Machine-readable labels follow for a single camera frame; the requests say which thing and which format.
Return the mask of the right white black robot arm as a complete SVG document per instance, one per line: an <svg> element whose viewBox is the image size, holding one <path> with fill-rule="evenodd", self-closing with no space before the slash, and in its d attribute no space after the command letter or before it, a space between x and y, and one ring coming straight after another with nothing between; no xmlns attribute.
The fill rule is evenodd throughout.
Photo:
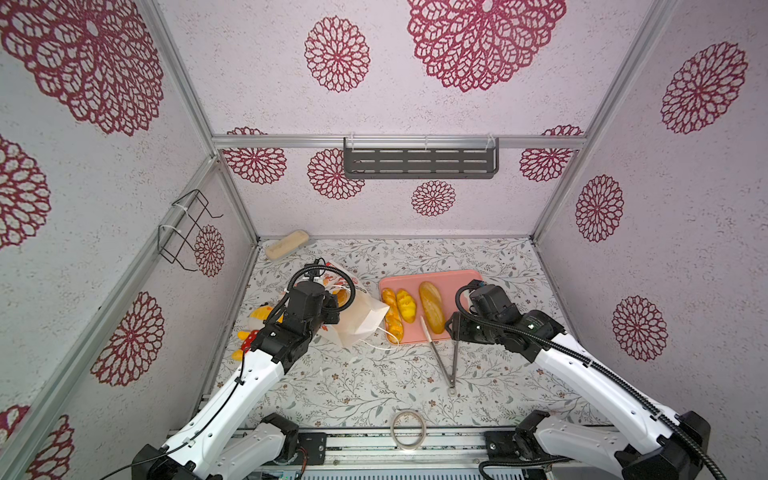
<svg viewBox="0 0 768 480"><path fill-rule="evenodd" d="M710 424L694 411L683 414L655 402L595 359L563 325L539 310L521 312L497 285L472 280L455 293L456 313L446 316L430 282L419 287L425 330L457 342L500 345L563 380L613 426L612 431L572 424L535 410L512 432L493 432L495 452L487 468L539 468L579 462L621 479L694 479L722 469L708 454Z"/></svg>

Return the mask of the oval fake bread loaf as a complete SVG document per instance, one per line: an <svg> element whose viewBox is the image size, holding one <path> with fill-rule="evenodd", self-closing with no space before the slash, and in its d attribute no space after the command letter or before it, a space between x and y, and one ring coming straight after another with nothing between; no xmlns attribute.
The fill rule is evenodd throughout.
<svg viewBox="0 0 768 480"><path fill-rule="evenodd" d="M442 296L437 286L431 282L422 282L419 286L419 296L424 318L430 331L438 335L443 334L446 318L443 311Z"/></svg>

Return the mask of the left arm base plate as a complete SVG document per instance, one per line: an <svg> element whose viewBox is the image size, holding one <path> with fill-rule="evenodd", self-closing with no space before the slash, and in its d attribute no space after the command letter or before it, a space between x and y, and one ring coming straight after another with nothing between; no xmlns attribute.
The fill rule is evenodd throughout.
<svg viewBox="0 0 768 480"><path fill-rule="evenodd" d="M265 463L264 468L320 466L325 464L328 435L324 432L299 432L289 456Z"/></svg>

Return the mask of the round fake bread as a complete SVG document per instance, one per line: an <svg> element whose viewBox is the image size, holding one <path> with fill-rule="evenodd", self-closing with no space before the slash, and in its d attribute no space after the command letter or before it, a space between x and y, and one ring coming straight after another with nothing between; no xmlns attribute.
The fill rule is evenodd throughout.
<svg viewBox="0 0 768 480"><path fill-rule="evenodd" d="M345 289L339 289L334 292L334 295L337 299L337 306L343 307L349 300L350 292Z"/></svg>

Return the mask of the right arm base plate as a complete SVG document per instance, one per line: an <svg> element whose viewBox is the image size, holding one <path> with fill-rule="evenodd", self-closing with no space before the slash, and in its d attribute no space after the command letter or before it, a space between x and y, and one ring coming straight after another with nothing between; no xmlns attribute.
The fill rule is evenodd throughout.
<svg viewBox="0 0 768 480"><path fill-rule="evenodd" d="M484 433L491 462L507 462L523 466L543 466L570 461L570 458L546 453L528 430L491 430Z"/></svg>

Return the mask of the short twisted fake bread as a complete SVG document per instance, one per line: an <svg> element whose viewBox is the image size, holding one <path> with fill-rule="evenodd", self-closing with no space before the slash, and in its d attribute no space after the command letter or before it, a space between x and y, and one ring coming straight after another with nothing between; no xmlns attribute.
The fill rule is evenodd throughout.
<svg viewBox="0 0 768 480"><path fill-rule="evenodd" d="M417 305L414 297L404 289L396 293L396 303L400 316L406 323L413 323L416 319Z"/></svg>

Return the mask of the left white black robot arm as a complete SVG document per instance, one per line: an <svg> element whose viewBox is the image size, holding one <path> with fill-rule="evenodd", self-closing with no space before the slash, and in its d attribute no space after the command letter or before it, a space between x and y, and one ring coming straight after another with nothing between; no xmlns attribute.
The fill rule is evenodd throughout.
<svg viewBox="0 0 768 480"><path fill-rule="evenodd" d="M248 414L307 353L326 323L335 324L343 306L314 281L302 281L268 315L240 367L197 415L160 448L144 446L130 465L133 479L244 479L257 467L294 456L298 426L271 415L254 434L233 443Z"/></svg>

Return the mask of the long fake bread piece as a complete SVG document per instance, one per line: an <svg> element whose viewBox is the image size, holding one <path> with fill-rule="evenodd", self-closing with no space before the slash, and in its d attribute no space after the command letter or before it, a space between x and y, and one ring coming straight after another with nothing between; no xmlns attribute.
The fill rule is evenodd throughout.
<svg viewBox="0 0 768 480"><path fill-rule="evenodd" d="M388 311L385 316L387 338L393 344L400 344L404 337L404 327L398 310L395 293L390 288L384 288L381 291L381 299L388 306Z"/></svg>

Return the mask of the white paper gift bag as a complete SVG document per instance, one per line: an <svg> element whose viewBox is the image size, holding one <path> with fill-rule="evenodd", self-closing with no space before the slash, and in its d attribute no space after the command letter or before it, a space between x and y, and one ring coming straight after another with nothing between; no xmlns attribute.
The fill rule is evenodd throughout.
<svg viewBox="0 0 768 480"><path fill-rule="evenodd" d="M332 294L339 289L348 290L350 297L344 306L349 305L349 307L339 314L338 323L324 324L318 331L318 334L337 346L349 348L355 343L367 339L379 330L382 322L385 320L388 306L372 297L368 290L360 284L357 277L342 266L336 265L331 261L323 261L323 264L342 270L351 279L355 287L355 298L351 299L349 284L341 275L334 271L326 270L319 281Z"/></svg>

